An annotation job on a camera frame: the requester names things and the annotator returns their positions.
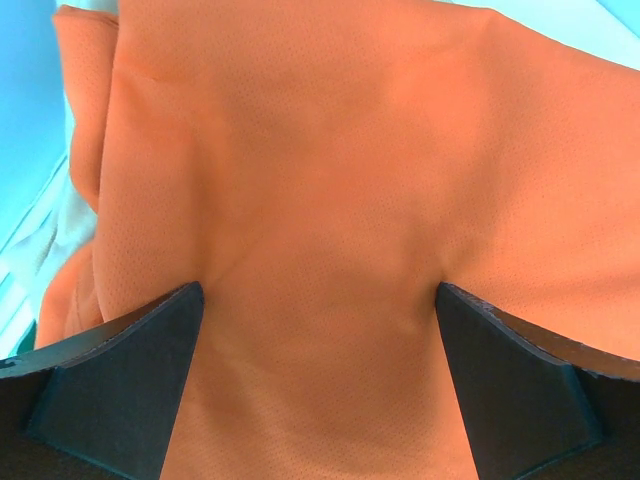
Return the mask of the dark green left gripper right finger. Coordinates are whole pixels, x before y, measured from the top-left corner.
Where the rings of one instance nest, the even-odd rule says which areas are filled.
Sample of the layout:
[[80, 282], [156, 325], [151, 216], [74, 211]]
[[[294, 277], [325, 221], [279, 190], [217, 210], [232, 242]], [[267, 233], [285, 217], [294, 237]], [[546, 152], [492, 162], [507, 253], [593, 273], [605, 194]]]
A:
[[636, 479], [639, 364], [439, 285], [437, 320], [481, 479]]

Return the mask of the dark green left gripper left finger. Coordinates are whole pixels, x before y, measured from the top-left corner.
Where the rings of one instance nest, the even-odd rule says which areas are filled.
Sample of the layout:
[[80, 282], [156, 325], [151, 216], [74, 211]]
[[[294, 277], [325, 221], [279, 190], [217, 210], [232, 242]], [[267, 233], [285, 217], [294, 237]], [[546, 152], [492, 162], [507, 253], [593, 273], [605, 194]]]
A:
[[159, 478], [203, 310], [194, 282], [2, 360], [2, 478]]

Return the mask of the orange t-shirt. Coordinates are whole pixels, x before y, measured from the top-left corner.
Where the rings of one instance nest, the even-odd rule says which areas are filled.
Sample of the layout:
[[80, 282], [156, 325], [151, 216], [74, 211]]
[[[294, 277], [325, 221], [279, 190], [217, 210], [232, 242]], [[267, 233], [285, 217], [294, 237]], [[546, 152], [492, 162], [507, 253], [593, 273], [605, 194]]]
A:
[[164, 478], [473, 478], [443, 281], [638, 357], [637, 71], [433, 1], [54, 23], [97, 227], [36, 343], [202, 285]]

